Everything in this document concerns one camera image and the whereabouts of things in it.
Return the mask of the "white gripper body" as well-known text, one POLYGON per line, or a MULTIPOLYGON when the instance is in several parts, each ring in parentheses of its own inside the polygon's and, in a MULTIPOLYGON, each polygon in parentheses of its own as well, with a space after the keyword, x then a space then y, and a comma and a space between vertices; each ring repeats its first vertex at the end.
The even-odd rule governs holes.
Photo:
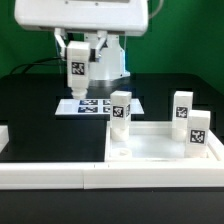
POLYGON ((147 0, 15 0, 14 17, 31 30, 141 36, 148 28, 148 5, 147 0))

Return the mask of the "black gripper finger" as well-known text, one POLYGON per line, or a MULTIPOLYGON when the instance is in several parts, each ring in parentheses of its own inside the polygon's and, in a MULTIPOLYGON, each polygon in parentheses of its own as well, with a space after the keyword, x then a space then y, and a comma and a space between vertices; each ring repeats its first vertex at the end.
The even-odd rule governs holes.
POLYGON ((60 47, 60 56, 63 60, 67 59, 67 45, 65 43, 65 40, 67 38, 67 33, 62 28, 55 28, 54 29, 54 37, 56 39, 56 42, 58 43, 60 47))
POLYGON ((97 32, 97 44, 94 48, 90 50, 90 61, 98 62, 101 58, 101 50, 106 46, 107 42, 107 31, 97 32))

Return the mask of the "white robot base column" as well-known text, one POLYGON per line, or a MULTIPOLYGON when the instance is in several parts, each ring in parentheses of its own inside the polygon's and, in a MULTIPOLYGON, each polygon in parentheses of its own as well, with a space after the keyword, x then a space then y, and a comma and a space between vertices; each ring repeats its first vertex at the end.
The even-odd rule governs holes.
POLYGON ((98 62, 90 63, 89 78, 92 82, 114 81, 128 77, 126 70, 125 51, 120 46, 118 35, 109 35, 106 46, 100 51, 98 62))

